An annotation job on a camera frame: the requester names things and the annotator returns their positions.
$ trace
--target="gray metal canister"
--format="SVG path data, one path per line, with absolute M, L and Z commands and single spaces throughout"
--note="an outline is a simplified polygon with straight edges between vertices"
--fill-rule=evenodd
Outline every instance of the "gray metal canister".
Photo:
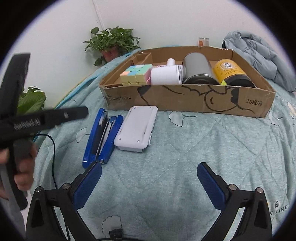
M 208 59 L 201 53 L 190 53 L 183 59 L 182 83 L 219 85 Z

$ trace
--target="small jar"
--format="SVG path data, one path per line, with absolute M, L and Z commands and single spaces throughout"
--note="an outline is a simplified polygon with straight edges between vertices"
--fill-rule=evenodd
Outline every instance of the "small jar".
M 210 46 L 209 38 L 199 37 L 198 38 L 198 46 L 199 47 L 202 47 L 202 46 Z

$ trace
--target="terracotta pot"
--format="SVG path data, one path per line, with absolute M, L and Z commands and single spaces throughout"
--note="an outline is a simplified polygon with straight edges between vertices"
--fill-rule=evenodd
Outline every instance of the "terracotta pot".
M 109 50 L 104 50 L 101 53 L 105 57 L 107 63 L 119 56 L 117 47 L 113 47 Z

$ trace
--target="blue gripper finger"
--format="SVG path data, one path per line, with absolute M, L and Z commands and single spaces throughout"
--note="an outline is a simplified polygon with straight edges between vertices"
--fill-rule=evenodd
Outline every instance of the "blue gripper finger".
M 73 207 L 75 210 L 83 208 L 93 189 L 102 175 L 101 164 L 94 161 L 85 171 L 83 179 L 73 193 Z
M 202 162 L 197 166 L 197 177 L 209 196 L 215 209 L 223 211 L 226 205 L 225 194 L 215 181 L 215 173 Z

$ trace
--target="white device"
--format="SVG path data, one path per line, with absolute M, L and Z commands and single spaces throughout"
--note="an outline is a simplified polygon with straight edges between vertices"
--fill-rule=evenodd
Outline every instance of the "white device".
M 176 65 L 175 60 L 173 58 L 169 58 L 167 60 L 167 65 L 166 66 L 174 66 Z
M 151 145 L 156 114 L 156 106 L 130 108 L 117 133 L 114 145 L 120 150 L 143 152 L 147 146 Z
M 152 67 L 152 85 L 179 85 L 182 83 L 182 65 Z

